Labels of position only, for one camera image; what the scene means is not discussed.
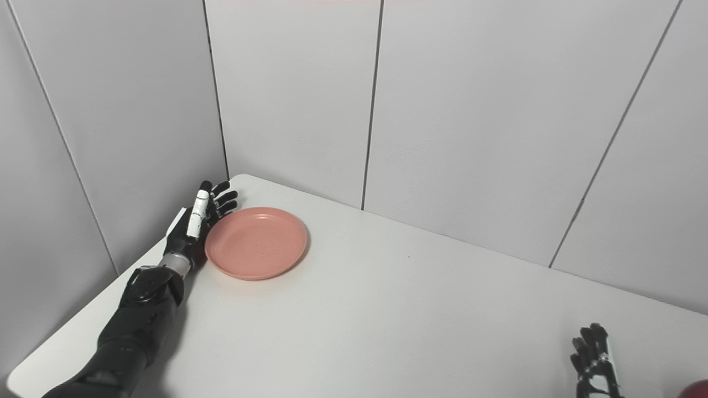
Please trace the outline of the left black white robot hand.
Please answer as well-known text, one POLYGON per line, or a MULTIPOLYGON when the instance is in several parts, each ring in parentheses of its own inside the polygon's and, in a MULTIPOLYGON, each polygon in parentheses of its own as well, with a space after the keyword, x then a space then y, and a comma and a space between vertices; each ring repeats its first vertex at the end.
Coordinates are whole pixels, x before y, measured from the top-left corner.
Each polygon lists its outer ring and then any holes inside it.
POLYGON ((206 261, 205 242, 210 230, 238 207, 238 192, 230 181, 200 184, 193 204, 179 216, 166 237, 164 255, 182 255, 194 267, 206 261))

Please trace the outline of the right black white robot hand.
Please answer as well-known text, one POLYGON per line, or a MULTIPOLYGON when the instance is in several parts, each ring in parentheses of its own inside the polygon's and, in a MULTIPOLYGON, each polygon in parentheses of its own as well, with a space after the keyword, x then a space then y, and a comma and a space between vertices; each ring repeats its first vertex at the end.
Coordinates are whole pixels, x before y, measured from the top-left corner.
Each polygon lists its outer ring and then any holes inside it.
POLYGON ((580 329, 572 339, 570 361, 577 373, 576 397, 622 397, 606 329, 599 323, 580 329))

